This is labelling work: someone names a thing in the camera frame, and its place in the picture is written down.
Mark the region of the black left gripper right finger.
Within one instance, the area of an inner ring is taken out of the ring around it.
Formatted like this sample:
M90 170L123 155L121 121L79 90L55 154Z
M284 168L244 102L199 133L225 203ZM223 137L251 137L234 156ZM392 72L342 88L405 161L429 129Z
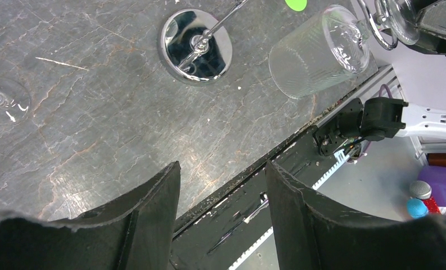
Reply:
M280 269L446 269L446 215L407 222L369 215L271 161L265 178Z

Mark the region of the chrome wine glass rack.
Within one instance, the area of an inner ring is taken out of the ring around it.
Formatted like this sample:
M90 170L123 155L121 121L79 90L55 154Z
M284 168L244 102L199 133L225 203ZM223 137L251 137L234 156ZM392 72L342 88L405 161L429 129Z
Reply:
M192 83L209 83L226 73L233 58L224 21L195 8L180 10L165 22L159 38L168 69Z

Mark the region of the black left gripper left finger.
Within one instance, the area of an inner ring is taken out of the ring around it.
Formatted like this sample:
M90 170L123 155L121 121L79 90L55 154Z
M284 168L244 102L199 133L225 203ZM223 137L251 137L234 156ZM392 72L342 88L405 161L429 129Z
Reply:
M0 269L166 269L180 186L175 161L74 219L0 211Z

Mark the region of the clear wine glass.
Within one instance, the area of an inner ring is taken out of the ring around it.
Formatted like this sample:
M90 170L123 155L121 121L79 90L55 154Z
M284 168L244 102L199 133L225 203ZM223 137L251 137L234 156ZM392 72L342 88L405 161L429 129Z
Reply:
M23 120L31 107L28 90L20 83L0 78L0 125Z

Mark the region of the green plastic wine glass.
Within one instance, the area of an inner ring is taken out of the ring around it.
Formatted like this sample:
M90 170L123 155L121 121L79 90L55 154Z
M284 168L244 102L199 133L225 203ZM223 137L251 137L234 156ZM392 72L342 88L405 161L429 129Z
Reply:
M285 3L291 10L301 12L305 10L308 0L285 0Z

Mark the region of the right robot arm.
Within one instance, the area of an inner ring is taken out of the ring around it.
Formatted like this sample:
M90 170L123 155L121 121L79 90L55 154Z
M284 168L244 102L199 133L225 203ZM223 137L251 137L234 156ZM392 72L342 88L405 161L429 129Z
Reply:
M365 1L358 2L364 23L379 45L393 50L398 42L425 53L446 56L446 36L424 30L419 22L430 8L443 8L446 1L375 1L371 13ZM316 129L313 134L319 154L347 154L364 141L426 136L446 140L446 110L422 107L412 102L374 97L361 103L356 98Z

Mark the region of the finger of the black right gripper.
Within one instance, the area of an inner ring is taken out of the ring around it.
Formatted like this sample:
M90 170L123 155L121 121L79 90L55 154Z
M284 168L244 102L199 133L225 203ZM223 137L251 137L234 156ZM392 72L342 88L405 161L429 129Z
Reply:
M420 38L409 48L425 55L446 56L446 0L412 1Z

